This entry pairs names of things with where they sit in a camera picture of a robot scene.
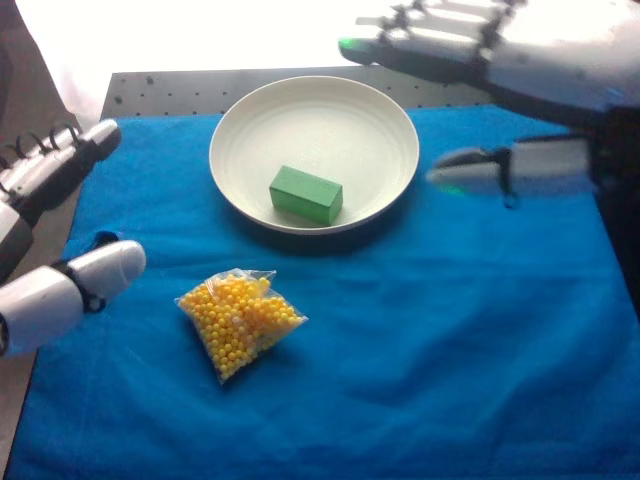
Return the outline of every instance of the blue tablecloth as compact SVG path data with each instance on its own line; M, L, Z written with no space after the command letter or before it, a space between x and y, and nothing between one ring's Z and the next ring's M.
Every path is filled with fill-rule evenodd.
M592 197L509 211L424 181L452 149L562 130L493 107L410 115L409 191L321 241L225 204L207 160L218 116L121 120L67 254L111 230L145 246L148 268L41 349L8 478L639 472L637 319ZM220 387L173 300L232 267L278 270L310 321Z

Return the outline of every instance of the round plate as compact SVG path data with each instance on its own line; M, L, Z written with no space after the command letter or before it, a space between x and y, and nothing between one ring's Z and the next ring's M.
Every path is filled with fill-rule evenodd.
M266 85L222 118L209 147L211 173L247 217L282 232L322 235L384 211L418 167L418 136L386 95L352 80L297 77ZM273 208L269 185L287 165L343 187L330 227Z

